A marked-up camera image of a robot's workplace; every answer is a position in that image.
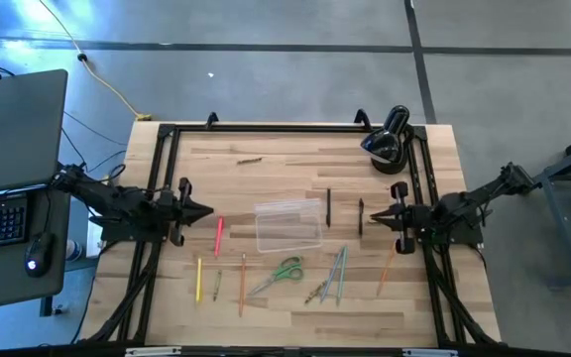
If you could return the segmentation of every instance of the laptop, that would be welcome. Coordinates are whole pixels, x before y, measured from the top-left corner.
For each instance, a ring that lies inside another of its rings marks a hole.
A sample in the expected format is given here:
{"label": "laptop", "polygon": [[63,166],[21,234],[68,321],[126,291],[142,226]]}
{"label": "laptop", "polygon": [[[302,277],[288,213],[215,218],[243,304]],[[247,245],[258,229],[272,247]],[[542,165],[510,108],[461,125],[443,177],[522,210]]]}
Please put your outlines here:
{"label": "laptop", "polygon": [[0,80],[0,191],[51,181],[66,84],[63,69]]}

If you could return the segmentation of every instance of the orange pencil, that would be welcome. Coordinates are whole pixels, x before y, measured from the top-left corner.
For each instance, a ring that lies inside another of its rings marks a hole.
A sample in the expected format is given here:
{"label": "orange pencil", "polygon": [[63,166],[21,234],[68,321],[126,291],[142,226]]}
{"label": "orange pencil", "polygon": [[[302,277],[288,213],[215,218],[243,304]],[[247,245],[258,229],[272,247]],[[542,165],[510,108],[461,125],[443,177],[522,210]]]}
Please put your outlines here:
{"label": "orange pencil", "polygon": [[242,254],[242,286],[239,289],[239,317],[244,312],[244,288],[246,287],[246,253]]}
{"label": "orange pencil", "polygon": [[392,242],[392,250],[389,252],[389,257],[387,258],[387,263],[385,264],[385,268],[383,269],[383,274],[381,275],[381,281],[378,283],[378,291],[376,292],[376,296],[381,294],[381,290],[383,289],[383,284],[387,279],[387,269],[389,265],[392,263],[392,258],[396,254],[396,240]]}

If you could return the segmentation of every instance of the clear plastic container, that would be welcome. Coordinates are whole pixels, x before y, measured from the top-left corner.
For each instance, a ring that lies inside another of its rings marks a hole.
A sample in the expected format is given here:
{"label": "clear plastic container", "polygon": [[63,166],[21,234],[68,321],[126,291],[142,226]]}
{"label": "clear plastic container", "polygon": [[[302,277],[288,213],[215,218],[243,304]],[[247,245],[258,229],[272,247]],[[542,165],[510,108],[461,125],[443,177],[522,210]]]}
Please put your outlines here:
{"label": "clear plastic container", "polygon": [[320,247],[320,207],[318,198],[255,204],[257,250],[273,253]]}

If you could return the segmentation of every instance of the white cable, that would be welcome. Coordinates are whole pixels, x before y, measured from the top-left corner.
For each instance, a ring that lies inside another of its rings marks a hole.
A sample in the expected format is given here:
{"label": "white cable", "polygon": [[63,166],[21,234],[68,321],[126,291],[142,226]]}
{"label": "white cable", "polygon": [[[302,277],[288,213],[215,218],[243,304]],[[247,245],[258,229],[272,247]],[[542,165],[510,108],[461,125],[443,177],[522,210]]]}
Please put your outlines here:
{"label": "white cable", "polygon": [[80,59],[80,61],[83,63],[83,66],[85,67],[85,69],[87,69],[87,72],[89,72],[89,74],[94,77],[94,79],[98,80],[101,84],[103,84],[104,86],[106,86],[107,88],[109,88],[111,91],[114,92],[114,94],[116,94],[116,96],[118,96],[118,98],[120,98],[120,100],[122,100],[123,103],[125,103],[125,105],[127,106],[127,108],[129,108],[129,110],[131,110],[132,113],[134,113],[134,115],[136,116],[136,120],[151,120],[151,114],[142,114],[136,111],[136,109],[134,109],[134,107],[127,101],[127,99],[125,98],[124,95],[122,95],[118,90],[116,90],[116,88],[114,88],[113,86],[111,86],[109,83],[107,83],[105,80],[103,80],[98,74],[94,73],[93,70],[91,70],[91,68],[89,67],[89,65],[87,64],[87,55],[83,53],[83,51],[80,50],[80,47],[78,46],[78,44],[76,43],[76,40],[74,39],[74,37],[71,35],[71,33],[67,30],[67,28],[65,27],[65,25],[63,24],[63,22],[60,21],[60,19],[58,18],[57,14],[55,14],[50,7],[48,7],[48,5],[46,5],[46,3],[43,0],[39,0],[39,2],[46,8],[46,10],[48,10],[52,16],[55,18],[55,20],[57,20],[58,24],[63,28],[63,30],[65,31],[65,33],[69,36],[69,39],[71,40],[72,44],[74,45],[74,47],[76,48],[76,50],[78,51],[79,55],[83,55],[85,56],[84,59]]}

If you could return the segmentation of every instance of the yellow pencil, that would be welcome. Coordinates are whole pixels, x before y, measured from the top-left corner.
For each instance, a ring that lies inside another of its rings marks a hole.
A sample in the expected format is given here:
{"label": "yellow pencil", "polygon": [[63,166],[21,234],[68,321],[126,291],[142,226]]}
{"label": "yellow pencil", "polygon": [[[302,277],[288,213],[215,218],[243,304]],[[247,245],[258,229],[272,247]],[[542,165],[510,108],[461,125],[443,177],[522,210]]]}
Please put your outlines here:
{"label": "yellow pencil", "polygon": [[197,258],[197,287],[195,289],[195,302],[202,299],[202,259]]}

